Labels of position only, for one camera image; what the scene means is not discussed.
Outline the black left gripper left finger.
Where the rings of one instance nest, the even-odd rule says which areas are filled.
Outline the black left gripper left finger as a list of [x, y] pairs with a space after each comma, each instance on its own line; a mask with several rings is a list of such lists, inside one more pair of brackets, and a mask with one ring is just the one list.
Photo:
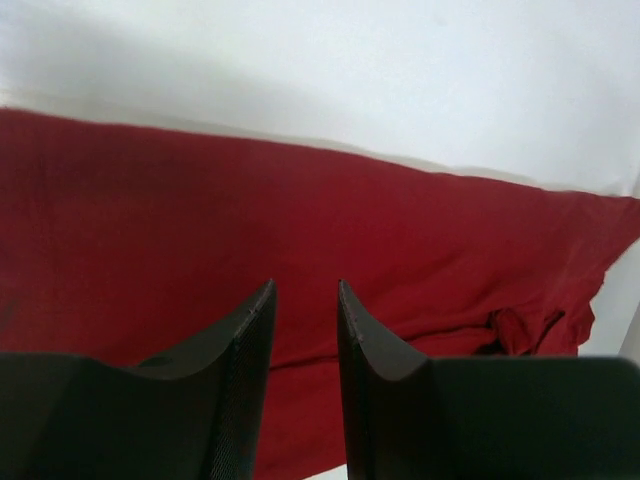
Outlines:
[[266, 282], [225, 318], [141, 364], [1, 357], [5, 479], [249, 479], [274, 340]]

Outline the dark red t-shirt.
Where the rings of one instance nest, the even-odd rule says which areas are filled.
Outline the dark red t-shirt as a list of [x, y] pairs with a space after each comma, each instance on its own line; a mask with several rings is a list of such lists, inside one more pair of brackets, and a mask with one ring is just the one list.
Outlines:
[[254, 139], [1, 113], [1, 347], [140, 362], [267, 280], [260, 479], [345, 458], [337, 287], [433, 356], [573, 355], [639, 202]]

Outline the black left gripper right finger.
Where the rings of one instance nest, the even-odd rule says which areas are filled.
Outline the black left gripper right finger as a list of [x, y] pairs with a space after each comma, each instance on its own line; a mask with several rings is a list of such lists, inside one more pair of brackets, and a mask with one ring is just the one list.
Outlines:
[[351, 479], [635, 479], [639, 369], [620, 357], [433, 358], [338, 290]]

